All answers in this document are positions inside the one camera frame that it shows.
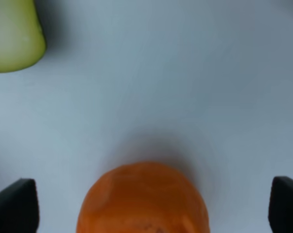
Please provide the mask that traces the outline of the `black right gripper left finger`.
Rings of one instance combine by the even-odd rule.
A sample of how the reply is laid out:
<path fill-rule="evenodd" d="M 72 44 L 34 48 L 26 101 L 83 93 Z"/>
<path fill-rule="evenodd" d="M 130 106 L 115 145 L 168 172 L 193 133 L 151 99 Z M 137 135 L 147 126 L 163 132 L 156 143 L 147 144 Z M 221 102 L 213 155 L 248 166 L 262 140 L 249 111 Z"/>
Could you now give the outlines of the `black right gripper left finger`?
<path fill-rule="evenodd" d="M 0 191 L 0 233 L 35 233 L 39 204 L 34 179 L 19 179 Z"/>

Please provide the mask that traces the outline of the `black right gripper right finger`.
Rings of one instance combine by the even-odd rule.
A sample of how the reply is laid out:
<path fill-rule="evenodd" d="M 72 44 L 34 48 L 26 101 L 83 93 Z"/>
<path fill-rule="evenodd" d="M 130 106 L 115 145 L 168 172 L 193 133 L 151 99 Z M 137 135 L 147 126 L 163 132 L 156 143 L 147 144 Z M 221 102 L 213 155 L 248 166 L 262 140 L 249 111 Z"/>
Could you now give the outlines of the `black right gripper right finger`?
<path fill-rule="evenodd" d="M 274 177 L 268 220 L 272 232 L 293 233 L 293 179 L 287 176 Z"/>

